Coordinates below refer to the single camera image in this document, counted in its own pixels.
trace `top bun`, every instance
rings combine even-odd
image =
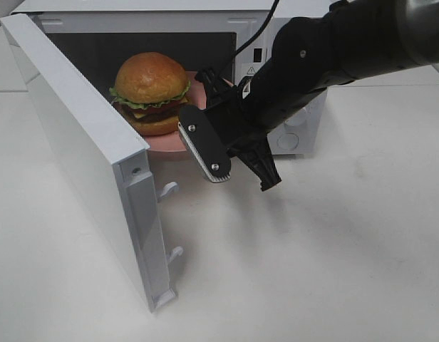
[[[181,94],[188,85],[185,69],[158,52],[129,58],[115,79],[118,95],[134,103],[159,103]]]

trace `hamburger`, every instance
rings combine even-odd
[[[185,69],[158,52],[139,53],[120,68],[110,89],[113,107],[140,135],[164,135],[178,129],[178,111],[188,103]]]

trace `black cable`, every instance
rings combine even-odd
[[[246,49],[248,46],[251,45],[251,43],[253,41],[255,41],[257,39],[257,37],[259,37],[261,35],[261,33],[264,31],[264,29],[267,27],[267,25],[269,25],[270,19],[272,19],[272,16],[275,13],[275,10],[277,9],[279,0],[274,0],[274,3],[272,4],[272,7],[270,8],[270,12],[267,14],[267,17],[264,20],[264,23],[262,23],[261,27],[259,28],[259,30],[257,30],[257,32],[253,35],[253,37],[251,37],[250,39],[248,39],[242,46],[240,46],[230,57],[229,59],[227,59],[224,64],[221,66],[221,68],[218,69],[218,72],[215,75],[215,78],[213,79],[212,82],[212,86],[214,86],[214,84],[216,83],[217,79],[221,76],[221,74],[223,73],[223,71],[225,70],[225,68],[227,68],[227,66],[234,60],[234,58],[241,53],[244,49]]]

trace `pink plate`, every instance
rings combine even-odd
[[[204,109],[207,101],[204,86],[201,82],[197,82],[194,79],[196,72],[187,71],[187,74],[191,80],[191,88],[187,92],[187,96],[193,105],[196,105],[200,109]],[[155,137],[144,137],[144,139],[150,145],[148,152],[152,156],[161,157],[165,160],[184,160],[190,157],[183,142],[178,136],[178,131]]]

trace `open microwave door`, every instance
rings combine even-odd
[[[153,311],[175,295],[148,144],[26,14],[1,23],[54,155]]]

